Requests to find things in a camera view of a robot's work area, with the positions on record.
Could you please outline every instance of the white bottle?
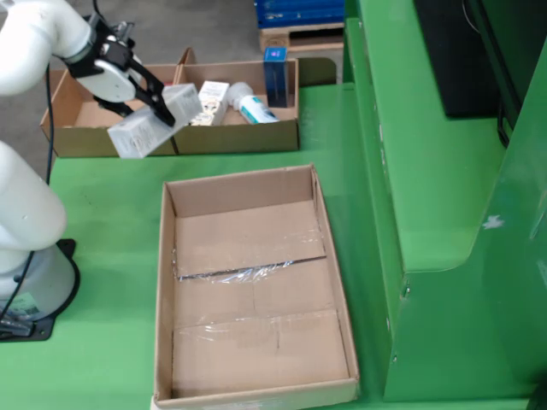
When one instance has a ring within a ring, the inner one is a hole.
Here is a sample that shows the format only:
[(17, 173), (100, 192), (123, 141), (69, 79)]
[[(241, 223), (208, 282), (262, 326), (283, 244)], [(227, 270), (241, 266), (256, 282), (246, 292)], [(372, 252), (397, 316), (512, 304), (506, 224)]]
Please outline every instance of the white bottle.
[(254, 95), (247, 83), (236, 83), (227, 93), (230, 105), (239, 111), (250, 124), (278, 122), (277, 117)]

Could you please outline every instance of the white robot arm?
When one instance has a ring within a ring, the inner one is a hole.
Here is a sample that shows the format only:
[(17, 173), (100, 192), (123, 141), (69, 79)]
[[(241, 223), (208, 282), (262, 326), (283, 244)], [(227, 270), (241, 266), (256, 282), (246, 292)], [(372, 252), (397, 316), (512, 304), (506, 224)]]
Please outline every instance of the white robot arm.
[(91, 27), (64, 0), (1, 0), (8, 10), (0, 32), (0, 95), (27, 91), (43, 77), (51, 56), (85, 49)]
[[(125, 116), (132, 112), (125, 102), (138, 98), (174, 124), (163, 83), (132, 52), (131, 25), (111, 27), (97, 11), (84, 19), (65, 0), (0, 0), (0, 7), (8, 10), (0, 32), (0, 96), (36, 85), (57, 56), (104, 108)], [(77, 267), (56, 246), (66, 224), (59, 198), (0, 141), (0, 340), (31, 336), (74, 297)]]
[(8, 10), (0, 32), (0, 95), (36, 85), (57, 56), (102, 107), (126, 116), (132, 110), (125, 102), (138, 98), (168, 126), (174, 124), (163, 83), (132, 52), (132, 25), (111, 27), (97, 13), (85, 20), (65, 0), (0, 0), (0, 6)]

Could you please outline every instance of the blue product package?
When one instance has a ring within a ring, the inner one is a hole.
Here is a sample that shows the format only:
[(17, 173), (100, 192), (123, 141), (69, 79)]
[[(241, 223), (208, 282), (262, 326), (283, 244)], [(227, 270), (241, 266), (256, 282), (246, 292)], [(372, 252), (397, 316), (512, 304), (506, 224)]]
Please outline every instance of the blue product package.
[(289, 72), (286, 47), (267, 47), (264, 53), (264, 78), (268, 106), (286, 108), (289, 102)]

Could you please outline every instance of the white tube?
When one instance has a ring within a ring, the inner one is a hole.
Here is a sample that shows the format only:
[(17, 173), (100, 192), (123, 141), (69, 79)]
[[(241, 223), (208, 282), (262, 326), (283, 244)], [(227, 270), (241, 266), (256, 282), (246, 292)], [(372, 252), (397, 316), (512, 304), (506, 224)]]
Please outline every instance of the white tube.
[(56, 26), (54, 56), (61, 58), (76, 56), (89, 42), (91, 27), (65, 0), (15, 0), (15, 2), (40, 3), (50, 8)]
[(239, 111), (250, 124), (266, 124), (278, 122), (260, 98), (253, 94), (247, 83), (236, 83), (228, 89), (226, 98), (230, 105)]
[(20, 265), (29, 250), (56, 243), (67, 226), (61, 201), (7, 144), (0, 141), (0, 272)]
[[(52, 52), (51, 37), (46, 30), (38, 30), (29, 24), (25, 6), (9, 9), (8, 18), (0, 32), (0, 94), (13, 96), (27, 91), (44, 75)], [(54, 31), (52, 25), (43, 25)]]

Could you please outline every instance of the green surface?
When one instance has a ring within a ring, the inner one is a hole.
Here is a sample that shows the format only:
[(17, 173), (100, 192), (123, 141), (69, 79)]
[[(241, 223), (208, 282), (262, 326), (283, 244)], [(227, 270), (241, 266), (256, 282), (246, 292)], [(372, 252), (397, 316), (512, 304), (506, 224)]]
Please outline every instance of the green surface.
[(66, 237), (78, 241), (82, 284), (49, 341), (2, 345), (3, 408), (147, 409), (162, 182), (312, 161), (325, 192), (362, 373), (361, 400), (336, 408), (524, 409), (524, 401), (381, 403), (381, 347), (373, 328), (385, 320), (385, 298), (374, 288), (379, 272), (369, 251), (370, 194), (353, 85), (302, 90), (301, 104), (299, 152), (56, 162), (52, 186), (68, 211)]
[(509, 144), (484, 231), (482, 280), (516, 377), (532, 385), (547, 370), (547, 47)]
[(494, 124), (445, 119), (412, 0), (359, 5), (344, 79), (355, 82), (391, 320), (384, 400), (527, 396), (487, 300), (495, 250), (475, 244), (504, 156)]
[(496, 121), (449, 120), (412, 0), (361, 0), (405, 271), (468, 257), (504, 150)]

